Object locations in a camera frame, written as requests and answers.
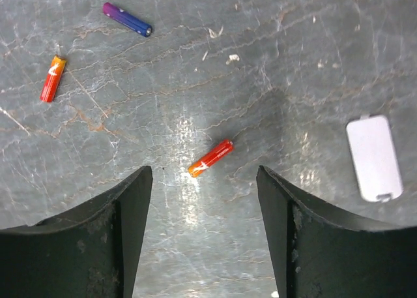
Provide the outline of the orange red battery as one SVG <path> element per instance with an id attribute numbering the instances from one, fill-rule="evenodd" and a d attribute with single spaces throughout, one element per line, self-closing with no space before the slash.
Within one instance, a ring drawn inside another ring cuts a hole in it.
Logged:
<path id="1" fill-rule="evenodd" d="M 189 168 L 188 173 L 191 177 L 198 177 L 205 170 L 213 166 L 217 161 L 222 159 L 225 155 L 229 154 L 234 149 L 233 142 L 231 140 L 224 140 L 220 142 L 216 147 L 211 149 L 207 154 L 202 156 L 199 160 L 194 162 Z"/>

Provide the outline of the white remote battery cover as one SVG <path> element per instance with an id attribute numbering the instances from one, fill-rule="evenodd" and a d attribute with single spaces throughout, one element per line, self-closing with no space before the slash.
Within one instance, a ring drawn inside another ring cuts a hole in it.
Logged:
<path id="1" fill-rule="evenodd" d="M 346 133 L 362 199 L 386 203 L 400 197 L 403 182 L 386 116 L 362 116 L 347 124 Z"/>

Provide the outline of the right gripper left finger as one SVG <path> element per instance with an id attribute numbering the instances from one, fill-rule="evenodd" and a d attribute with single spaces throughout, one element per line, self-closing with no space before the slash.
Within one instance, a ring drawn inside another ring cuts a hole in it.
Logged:
<path id="1" fill-rule="evenodd" d="M 131 297 L 151 200 L 144 166 L 34 226 L 1 231 L 2 297 Z"/>

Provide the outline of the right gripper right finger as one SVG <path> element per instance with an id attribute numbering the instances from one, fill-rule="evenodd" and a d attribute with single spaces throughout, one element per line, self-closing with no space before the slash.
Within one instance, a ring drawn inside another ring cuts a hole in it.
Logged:
<path id="1" fill-rule="evenodd" d="M 270 168 L 257 190 L 280 297 L 415 297 L 416 228 L 341 209 Z"/>

